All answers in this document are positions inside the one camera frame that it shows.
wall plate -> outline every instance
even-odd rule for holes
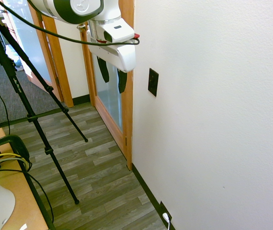
[[[148,90],[156,97],[159,74],[152,68],[149,69]]]

door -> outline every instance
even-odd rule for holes
[[[37,13],[27,0],[4,0],[16,13],[31,23],[57,33],[55,21],[52,18]],[[10,13],[4,11],[4,17],[11,34],[23,48],[35,68],[39,71],[45,82],[54,88],[53,93],[67,107],[73,107],[73,100],[68,84],[64,60],[57,37],[27,26]],[[32,71],[23,63],[28,80],[45,90]]]
[[[119,0],[122,18],[133,27],[133,0]],[[81,39],[86,41],[86,31],[81,32]],[[92,55],[87,45],[83,45],[91,103],[96,107],[117,145],[127,159],[127,167],[132,169],[132,108],[133,108],[133,73],[127,75],[125,92],[118,92],[117,70],[107,63],[110,81],[105,83],[98,67],[97,57]]]

vinyl plank floor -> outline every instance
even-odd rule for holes
[[[90,103],[70,109],[69,114],[89,142],[83,141],[63,113],[39,118],[77,198],[74,201],[34,125],[22,122],[11,126],[30,152],[30,174],[46,190],[55,215],[57,230],[165,230],[146,193]],[[35,185],[50,213],[43,192]]]

white power plug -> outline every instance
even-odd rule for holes
[[[165,221],[168,222],[169,227],[167,229],[170,230],[171,222],[170,222],[170,219],[169,219],[169,215],[167,215],[167,213],[165,212],[165,213],[162,214],[162,216],[165,219]]]

black baseboard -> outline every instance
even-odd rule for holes
[[[155,196],[153,195],[153,193],[151,192],[151,190],[147,186],[146,182],[144,181],[143,177],[138,172],[138,170],[137,170],[137,168],[135,167],[134,164],[132,164],[132,171],[134,172],[137,180],[140,182],[140,184],[141,184],[142,188],[144,189],[146,195],[148,196],[149,200],[151,201],[152,205],[154,206],[155,210],[157,211],[157,213],[159,214],[161,220],[163,221],[164,225],[167,228],[168,223],[165,221],[165,219],[162,216],[164,211],[162,210],[159,202],[157,201],[157,199],[155,198]],[[173,225],[171,225],[170,230],[176,230],[176,229],[173,227]]]
[[[81,96],[81,97],[73,98],[74,105],[83,104],[86,102],[90,102],[90,95],[89,94]]]

